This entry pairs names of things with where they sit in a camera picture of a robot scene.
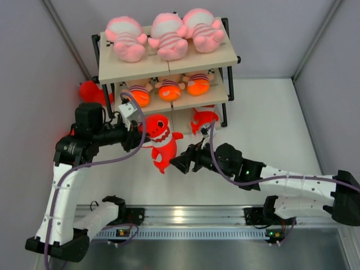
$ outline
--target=shelf board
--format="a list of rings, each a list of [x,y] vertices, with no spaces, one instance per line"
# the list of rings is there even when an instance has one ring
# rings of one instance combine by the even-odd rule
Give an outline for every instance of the shelf board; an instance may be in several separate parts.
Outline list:
[[[143,27],[145,34],[149,34],[150,29],[150,26]],[[99,63],[99,81],[101,84],[169,75],[168,62],[160,59],[157,49],[151,48],[147,42],[145,44],[145,55],[139,62],[135,63],[118,59],[113,46],[106,40],[105,32],[101,32]]]
[[[151,26],[143,27],[150,34]],[[157,49],[145,44],[146,53],[139,62],[129,63],[118,59],[113,44],[106,40],[105,32],[100,33],[99,81],[101,84],[117,83],[127,80],[152,78],[169,74],[179,74],[211,68],[221,68],[237,64],[237,56],[226,35],[220,47],[211,53],[195,50],[192,39],[188,40],[188,51],[182,59],[165,61],[160,59]]]
[[[169,61],[169,68],[171,74],[179,74],[197,70],[221,68],[236,64],[237,56],[231,45],[228,35],[225,35],[225,38],[220,44],[219,48],[211,53],[197,52],[197,50],[195,50],[192,39],[189,39],[186,55],[179,60]]]
[[[151,84],[154,87],[155,82],[151,80]],[[117,109],[118,106],[121,104],[122,100],[120,98],[120,93],[123,89],[126,89],[126,85],[120,86],[119,83],[116,84],[115,87],[115,108]],[[144,108],[142,108],[142,112],[145,115],[156,114],[156,113],[163,113],[166,111],[171,111],[171,103],[168,101],[164,101],[159,96],[159,90],[157,88],[153,88],[150,91],[150,104]]]
[[[225,103],[228,100],[227,89],[219,69],[215,69],[214,79],[210,82],[210,89],[205,94],[192,96],[184,90],[181,97],[173,101],[173,110]]]
[[[215,106],[214,112],[221,117],[218,108]],[[172,111],[171,115],[173,118],[173,126],[175,132],[181,132],[182,134],[192,134],[191,124],[194,120],[194,110],[191,109],[183,109]],[[215,123],[215,129],[221,129],[220,120]]]

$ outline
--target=red plush toy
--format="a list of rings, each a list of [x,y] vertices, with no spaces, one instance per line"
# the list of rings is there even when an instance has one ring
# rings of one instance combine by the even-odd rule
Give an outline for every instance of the red plush toy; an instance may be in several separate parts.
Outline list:
[[[80,96],[84,102],[96,102],[102,106],[106,106],[104,92],[91,80],[84,82],[80,85]],[[109,94],[110,103],[114,102],[113,93]]]
[[[161,114],[148,116],[146,119],[146,135],[150,138],[152,144],[151,157],[154,159],[154,165],[165,173],[165,169],[170,165],[170,159],[176,157],[177,145],[176,140],[182,139],[184,136],[179,132],[171,132],[169,119]]]
[[[194,121],[197,121],[195,124],[191,122],[191,129],[193,134],[196,134],[200,128],[205,124],[211,124],[213,120],[219,121],[219,116],[214,113],[215,105],[208,105],[202,107],[193,108],[194,110]]]

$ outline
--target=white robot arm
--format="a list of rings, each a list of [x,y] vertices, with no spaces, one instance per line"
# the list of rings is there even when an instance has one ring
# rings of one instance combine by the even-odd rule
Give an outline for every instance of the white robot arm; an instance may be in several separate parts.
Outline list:
[[[48,205],[36,235],[26,241],[27,250],[79,262],[91,240],[108,224],[142,223],[143,218],[134,221],[129,217],[125,201],[115,196],[107,196],[99,207],[74,223],[81,187],[99,147],[121,143],[129,151],[141,142],[142,133],[136,121],[130,119],[136,118],[137,112],[132,102],[120,105],[119,112],[118,122],[112,125],[104,121],[103,108],[98,103],[83,103],[76,109],[74,134],[56,144]],[[142,208],[131,211],[142,217],[145,212]]]
[[[208,130],[201,132],[206,140]],[[319,176],[288,172],[245,159],[227,143],[213,151],[209,143],[204,146],[204,140],[189,145],[170,163],[186,174],[194,162],[193,172],[205,167],[241,189],[265,193],[263,215],[282,219],[331,216],[341,224],[360,226],[360,185],[349,172]]]

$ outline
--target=stuffed toy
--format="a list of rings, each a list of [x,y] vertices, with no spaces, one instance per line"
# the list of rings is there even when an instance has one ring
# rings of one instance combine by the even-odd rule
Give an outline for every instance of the stuffed toy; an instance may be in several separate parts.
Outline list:
[[[145,53],[143,46],[147,35],[133,18],[123,16],[109,21],[105,30],[106,39],[114,43],[118,58],[126,62],[137,62]]]
[[[88,80],[80,85],[80,96],[84,102],[96,102],[106,106],[104,91],[92,81]],[[113,93],[109,94],[110,103],[114,102]]]
[[[215,105],[196,107],[193,108],[193,110],[193,119],[194,121],[197,121],[197,123],[191,122],[191,129],[194,135],[201,127],[209,126],[213,120],[219,121],[219,116],[214,113]]]
[[[129,92],[140,105],[140,107],[146,107],[150,103],[149,92],[152,90],[152,85],[150,84],[150,78],[139,79],[139,80],[129,80],[125,82],[128,86],[126,90]]]
[[[163,60],[181,59],[187,52],[187,41],[183,39],[186,32],[187,28],[177,14],[161,13],[152,23],[148,43],[159,49],[157,55]]]
[[[190,10],[182,19],[187,26],[186,38],[192,38],[198,52],[208,53],[215,51],[225,32],[221,30],[221,21],[215,19],[210,11],[202,8]]]
[[[176,140],[182,139],[184,136],[179,132],[171,132],[169,119],[162,114],[153,114],[146,119],[146,130],[143,126],[139,126],[141,132],[146,132],[151,141],[151,157],[154,165],[159,169],[160,173],[165,173],[165,169],[170,166],[170,160],[176,157],[177,144]]]
[[[181,96],[181,90],[185,89],[185,84],[180,83],[181,74],[160,76],[155,87],[159,89],[159,96],[165,101],[174,101]]]
[[[210,81],[214,79],[214,74],[208,74],[207,70],[193,71],[185,73],[182,78],[187,83],[187,92],[193,96],[205,94],[210,88]]]

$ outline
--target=white wall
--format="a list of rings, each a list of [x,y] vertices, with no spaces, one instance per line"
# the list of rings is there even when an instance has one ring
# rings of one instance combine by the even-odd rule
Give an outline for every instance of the white wall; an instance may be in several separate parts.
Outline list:
[[[360,1],[347,0],[296,84],[325,173],[360,181]]]
[[[228,17],[230,36],[242,64],[235,77],[291,77],[334,0],[52,0],[92,75],[98,70],[91,35],[110,19],[132,16],[151,25],[162,12],[202,7]]]
[[[0,3],[0,262],[31,269],[55,143],[74,121],[84,78],[40,1]]]

